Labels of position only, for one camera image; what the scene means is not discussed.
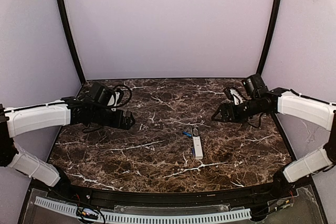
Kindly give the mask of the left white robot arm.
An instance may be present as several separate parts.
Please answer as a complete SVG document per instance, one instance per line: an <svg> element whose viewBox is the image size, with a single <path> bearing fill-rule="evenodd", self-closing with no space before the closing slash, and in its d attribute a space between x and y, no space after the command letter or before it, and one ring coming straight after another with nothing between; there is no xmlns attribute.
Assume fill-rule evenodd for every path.
<svg viewBox="0 0 336 224"><path fill-rule="evenodd" d="M21 108L1 107L1 166L13 168L29 178L55 187L67 176L55 166L21 148L14 138L27 132L54 126L90 124L129 130L135 119L119 105L104 105L66 97L51 103Z"/></svg>

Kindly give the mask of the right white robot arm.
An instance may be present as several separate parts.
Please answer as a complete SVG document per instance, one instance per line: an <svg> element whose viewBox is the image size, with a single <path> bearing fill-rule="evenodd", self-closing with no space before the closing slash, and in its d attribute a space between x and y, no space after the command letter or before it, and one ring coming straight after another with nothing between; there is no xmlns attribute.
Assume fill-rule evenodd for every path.
<svg viewBox="0 0 336 224"><path fill-rule="evenodd" d="M322 147L293 161L273 175L270 194L280 198L294 183L306 176L335 167L335 104L322 102L284 88L249 91L250 98L239 104L222 103L212 121L246 123L257 114L279 113L314 123L329 131L329 140Z"/></svg>

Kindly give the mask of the white remote control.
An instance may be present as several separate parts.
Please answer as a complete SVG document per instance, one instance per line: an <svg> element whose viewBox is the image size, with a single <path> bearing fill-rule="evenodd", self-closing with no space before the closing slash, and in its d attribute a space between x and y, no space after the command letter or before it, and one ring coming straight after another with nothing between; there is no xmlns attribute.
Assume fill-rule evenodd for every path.
<svg viewBox="0 0 336 224"><path fill-rule="evenodd" d="M202 148L202 142L200 137L200 132L197 126L193 126L191 130L191 135L193 139L193 151L194 151L194 157L195 159L203 159L203 148Z"/></svg>

